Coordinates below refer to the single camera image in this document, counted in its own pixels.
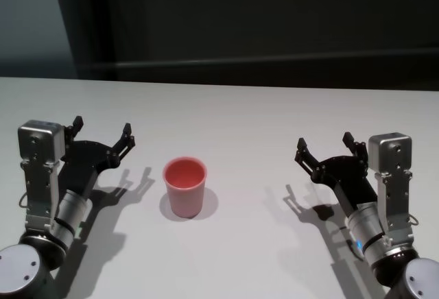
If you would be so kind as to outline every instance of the plastic cup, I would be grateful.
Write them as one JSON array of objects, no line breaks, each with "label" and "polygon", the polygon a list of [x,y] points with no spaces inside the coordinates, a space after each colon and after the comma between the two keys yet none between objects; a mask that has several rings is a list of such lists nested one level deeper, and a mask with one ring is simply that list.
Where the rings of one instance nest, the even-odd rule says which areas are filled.
[{"label": "plastic cup", "polygon": [[203,207],[207,169],[194,157],[179,157],[163,169],[171,210],[182,218],[195,217]]}]

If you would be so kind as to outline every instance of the white table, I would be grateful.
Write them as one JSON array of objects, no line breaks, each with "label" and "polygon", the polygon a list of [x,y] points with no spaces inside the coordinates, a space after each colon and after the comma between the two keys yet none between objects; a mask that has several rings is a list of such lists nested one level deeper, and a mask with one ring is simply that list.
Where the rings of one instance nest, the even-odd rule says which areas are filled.
[{"label": "white table", "polygon": [[[439,261],[438,111],[439,93],[430,92],[3,78],[0,248],[24,229],[16,129],[29,119],[68,125],[82,115],[77,140],[112,145],[130,122],[137,146],[97,182],[129,191],[98,215],[69,299],[382,298],[346,245],[340,208],[326,222],[310,209],[337,200],[293,161],[297,140],[325,159],[348,154],[346,130],[359,141],[410,135],[415,245]],[[208,168],[204,208],[192,220],[172,215],[161,174],[184,155]],[[298,215],[283,200],[286,185]]]}]

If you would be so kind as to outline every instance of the cup rim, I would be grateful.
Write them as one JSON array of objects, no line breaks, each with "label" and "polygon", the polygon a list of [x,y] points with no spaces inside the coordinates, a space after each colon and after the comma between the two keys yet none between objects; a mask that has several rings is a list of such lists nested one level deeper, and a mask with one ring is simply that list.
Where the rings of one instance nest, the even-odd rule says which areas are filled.
[{"label": "cup rim", "polygon": [[[201,179],[201,181],[199,183],[197,183],[197,184],[195,184],[195,185],[193,185],[191,187],[182,188],[182,187],[174,186],[173,184],[171,184],[171,183],[169,183],[167,181],[166,176],[165,176],[166,171],[169,169],[169,167],[171,165],[173,165],[174,163],[180,162],[181,160],[190,160],[192,162],[195,162],[195,163],[199,164],[199,166],[201,166],[203,168],[204,177],[203,177],[203,179]],[[174,189],[177,189],[179,191],[190,191],[191,189],[199,187],[203,182],[206,181],[206,178],[207,178],[207,168],[206,168],[206,165],[199,158],[192,157],[192,156],[181,156],[181,157],[173,158],[168,163],[166,163],[165,167],[163,168],[162,177],[163,177],[163,180],[165,181],[165,184],[167,186],[172,187]]]}]

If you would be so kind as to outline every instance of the dark wall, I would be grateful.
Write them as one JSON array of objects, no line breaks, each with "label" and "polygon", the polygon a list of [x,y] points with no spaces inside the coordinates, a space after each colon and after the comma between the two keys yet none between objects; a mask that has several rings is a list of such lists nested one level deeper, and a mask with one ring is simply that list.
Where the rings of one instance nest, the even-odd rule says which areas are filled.
[{"label": "dark wall", "polygon": [[433,88],[438,2],[0,0],[0,75]]},{"label": "dark wall", "polygon": [[0,76],[75,77],[58,0],[0,0]]},{"label": "dark wall", "polygon": [[109,0],[118,58],[190,60],[426,47],[439,0]]}]

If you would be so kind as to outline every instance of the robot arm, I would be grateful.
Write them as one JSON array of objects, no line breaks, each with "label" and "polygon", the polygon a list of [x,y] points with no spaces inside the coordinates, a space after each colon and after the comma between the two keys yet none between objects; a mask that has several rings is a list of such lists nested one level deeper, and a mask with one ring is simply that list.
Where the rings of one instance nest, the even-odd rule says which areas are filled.
[{"label": "robot arm", "polygon": [[[365,143],[347,132],[344,144],[353,156],[337,156],[318,162],[299,139],[296,162],[315,183],[332,188],[348,218],[348,226],[377,280],[392,289],[387,299],[433,298],[439,289],[439,263],[420,259],[413,248],[409,215],[409,171],[412,139],[399,133],[372,136],[369,156]],[[367,180],[373,169],[378,195]],[[422,270],[429,270],[428,278]]]},{"label": "robot arm", "polygon": [[68,127],[28,121],[19,128],[25,233],[18,245],[0,251],[0,298],[57,298],[49,271],[63,264],[98,175],[117,168],[135,145],[129,123],[113,147],[74,141],[82,126],[76,117]]}]

